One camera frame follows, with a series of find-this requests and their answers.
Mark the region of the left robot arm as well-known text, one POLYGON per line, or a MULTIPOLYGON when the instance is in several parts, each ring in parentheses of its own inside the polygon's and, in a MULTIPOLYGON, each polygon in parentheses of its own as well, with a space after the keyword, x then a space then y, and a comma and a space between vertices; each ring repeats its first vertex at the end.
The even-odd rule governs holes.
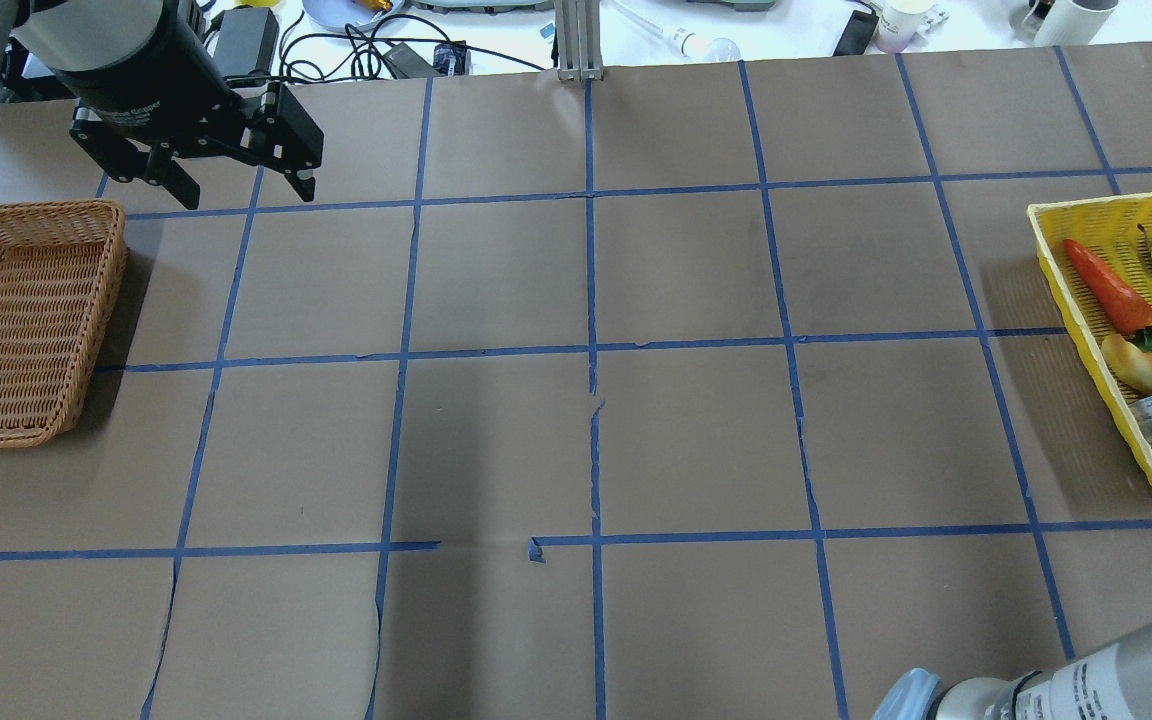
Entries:
POLYGON ((0 1, 0 73, 9 41, 76 96, 69 135, 111 181, 162 188, 195 210, 200 185, 182 161, 229 158, 314 199, 320 126, 282 78, 238 94, 177 1, 0 1))

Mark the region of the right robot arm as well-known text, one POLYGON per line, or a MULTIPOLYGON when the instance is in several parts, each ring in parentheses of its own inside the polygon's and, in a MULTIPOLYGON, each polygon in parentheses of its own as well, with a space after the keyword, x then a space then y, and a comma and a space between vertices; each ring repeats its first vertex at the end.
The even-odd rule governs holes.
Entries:
MULTIPOLYGON (((1039 268, 1152 486, 1152 195, 1029 206, 1039 268)), ((915 667, 878 719, 1152 719, 1152 623, 1051 670, 948 684, 915 667)))

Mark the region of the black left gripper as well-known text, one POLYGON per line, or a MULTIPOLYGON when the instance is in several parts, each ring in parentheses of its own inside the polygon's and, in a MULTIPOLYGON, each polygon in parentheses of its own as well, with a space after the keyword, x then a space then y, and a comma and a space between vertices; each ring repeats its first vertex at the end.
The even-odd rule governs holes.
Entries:
POLYGON ((177 158, 259 161, 300 200, 314 200, 325 135, 291 88, 270 82, 256 105, 223 81, 204 41, 196 1, 65 1, 65 20, 96 59, 56 60, 56 79, 77 97, 70 137, 111 181, 143 181, 198 209, 200 185, 177 158))

